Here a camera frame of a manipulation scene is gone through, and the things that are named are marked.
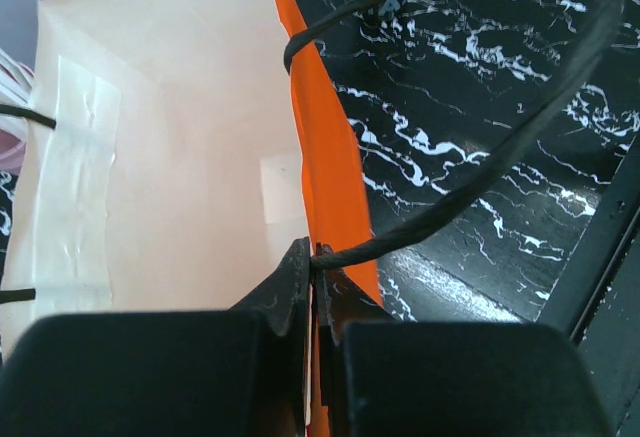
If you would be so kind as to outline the orange paper bag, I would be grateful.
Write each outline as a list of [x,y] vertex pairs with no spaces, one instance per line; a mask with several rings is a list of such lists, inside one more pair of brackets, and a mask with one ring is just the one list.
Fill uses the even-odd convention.
[[307,239],[370,237],[354,132],[295,0],[42,0],[1,281],[35,323],[227,310]]

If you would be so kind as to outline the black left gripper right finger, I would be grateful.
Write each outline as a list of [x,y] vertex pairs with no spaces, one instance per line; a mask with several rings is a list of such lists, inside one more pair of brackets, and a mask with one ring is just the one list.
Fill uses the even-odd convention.
[[403,322],[341,269],[314,278],[317,436],[609,436],[571,342],[539,324]]

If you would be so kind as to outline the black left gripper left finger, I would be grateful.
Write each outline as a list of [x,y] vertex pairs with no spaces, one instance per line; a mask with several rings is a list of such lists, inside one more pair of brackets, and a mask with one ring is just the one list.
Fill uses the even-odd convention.
[[227,310],[35,323],[1,371],[5,436],[301,436],[310,244]]

